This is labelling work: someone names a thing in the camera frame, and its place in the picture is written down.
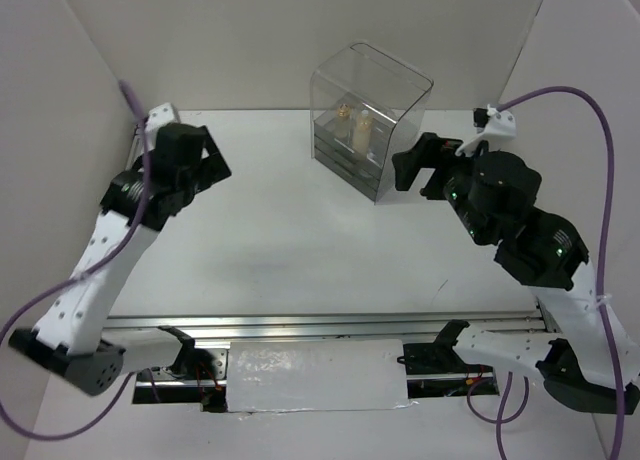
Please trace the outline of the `cream foundation bottle gold collar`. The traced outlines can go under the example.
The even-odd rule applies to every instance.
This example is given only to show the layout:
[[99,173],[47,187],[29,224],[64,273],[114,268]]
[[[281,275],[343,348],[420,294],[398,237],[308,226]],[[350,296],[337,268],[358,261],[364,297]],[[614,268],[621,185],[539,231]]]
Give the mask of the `cream foundation bottle gold collar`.
[[366,157],[368,155],[373,117],[369,110],[362,110],[356,117],[352,134],[353,150]]

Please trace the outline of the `clear acrylic makeup organizer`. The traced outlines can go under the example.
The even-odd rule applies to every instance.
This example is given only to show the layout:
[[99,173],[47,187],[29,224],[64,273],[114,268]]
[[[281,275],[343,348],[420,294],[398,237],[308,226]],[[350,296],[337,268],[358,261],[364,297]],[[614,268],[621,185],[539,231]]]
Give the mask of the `clear acrylic makeup organizer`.
[[354,41],[313,72],[312,157],[374,203],[394,185],[393,154],[421,129],[433,80],[365,41]]

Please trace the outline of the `small gold cap bottle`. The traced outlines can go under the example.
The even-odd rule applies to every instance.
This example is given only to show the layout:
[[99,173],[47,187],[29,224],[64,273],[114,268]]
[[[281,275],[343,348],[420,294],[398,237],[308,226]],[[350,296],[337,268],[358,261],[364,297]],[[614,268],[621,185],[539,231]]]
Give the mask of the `small gold cap bottle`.
[[338,139],[346,138],[351,130],[351,106],[341,104],[336,110],[334,135]]

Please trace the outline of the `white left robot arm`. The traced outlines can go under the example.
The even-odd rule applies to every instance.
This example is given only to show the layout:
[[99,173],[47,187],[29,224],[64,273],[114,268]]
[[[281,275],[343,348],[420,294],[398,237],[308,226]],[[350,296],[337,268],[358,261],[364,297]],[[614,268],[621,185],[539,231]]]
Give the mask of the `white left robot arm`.
[[209,130],[182,123],[170,103],[150,110],[144,132],[151,167],[138,157],[111,181],[71,286],[33,327],[17,328],[8,339],[13,350],[90,396],[122,374],[146,369],[182,379],[210,357],[174,326],[103,332],[134,267],[167,222],[231,175]]

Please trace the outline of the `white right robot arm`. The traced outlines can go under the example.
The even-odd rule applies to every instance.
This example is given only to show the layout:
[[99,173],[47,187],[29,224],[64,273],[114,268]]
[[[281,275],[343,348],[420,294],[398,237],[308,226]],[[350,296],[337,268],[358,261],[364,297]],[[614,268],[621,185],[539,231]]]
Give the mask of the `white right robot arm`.
[[472,156],[460,156],[460,144],[422,134],[412,148],[392,157],[396,189],[408,190],[421,169],[431,169],[421,196],[447,201],[475,244],[495,247],[495,262],[531,291],[558,330],[500,334],[451,320],[433,342],[407,345],[399,363],[451,372],[464,364],[509,370],[541,381],[553,399],[574,411],[633,414],[639,404],[639,347],[610,314],[622,374],[618,393],[595,269],[577,229],[536,207],[542,177],[519,156],[492,151],[487,142]]

